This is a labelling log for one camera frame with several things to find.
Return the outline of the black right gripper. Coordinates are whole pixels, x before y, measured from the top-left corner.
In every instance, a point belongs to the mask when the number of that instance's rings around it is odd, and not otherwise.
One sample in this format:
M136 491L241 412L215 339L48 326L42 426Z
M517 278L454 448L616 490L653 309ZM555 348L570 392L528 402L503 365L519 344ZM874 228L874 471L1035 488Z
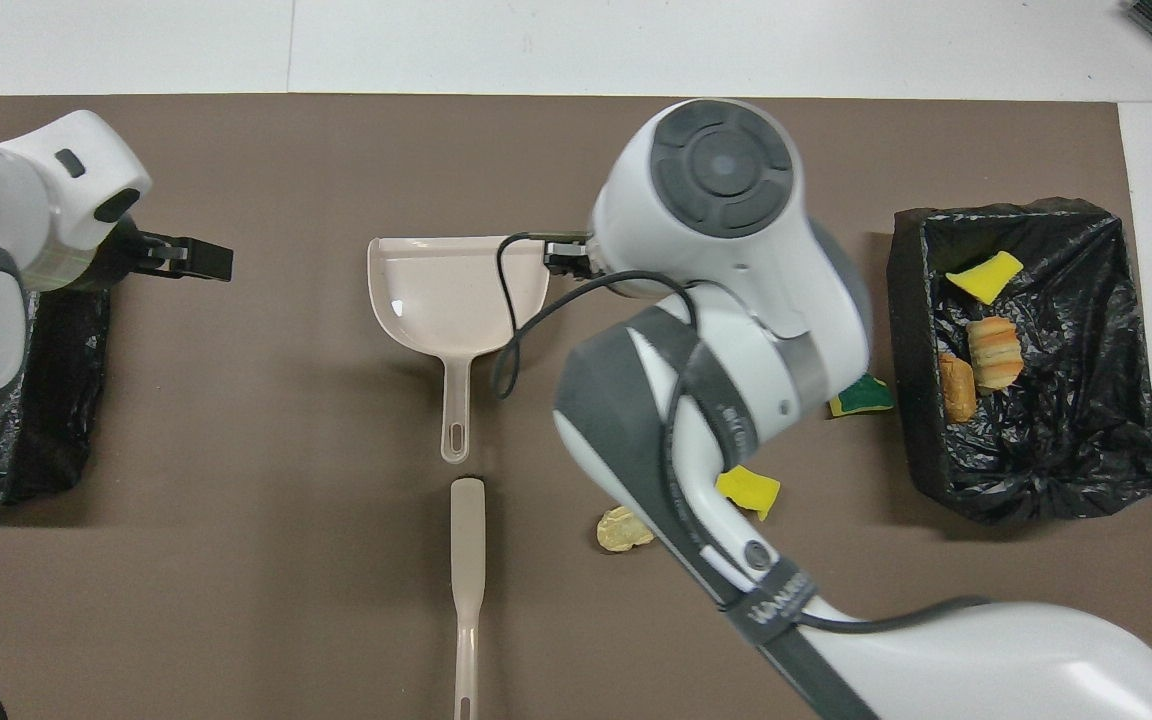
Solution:
M589 238L553 238L543 241L543 264L552 275L591 281L598 270L590 258Z

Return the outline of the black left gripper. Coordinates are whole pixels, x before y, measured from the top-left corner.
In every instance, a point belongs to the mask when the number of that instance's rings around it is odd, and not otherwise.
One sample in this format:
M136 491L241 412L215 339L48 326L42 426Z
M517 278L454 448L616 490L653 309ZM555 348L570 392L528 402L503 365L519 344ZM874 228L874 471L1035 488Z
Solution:
M142 232L132 220L118 220L93 255L93 290L109 290L132 273L165 275L170 262L184 259L184 276L232 281L233 251L228 247Z

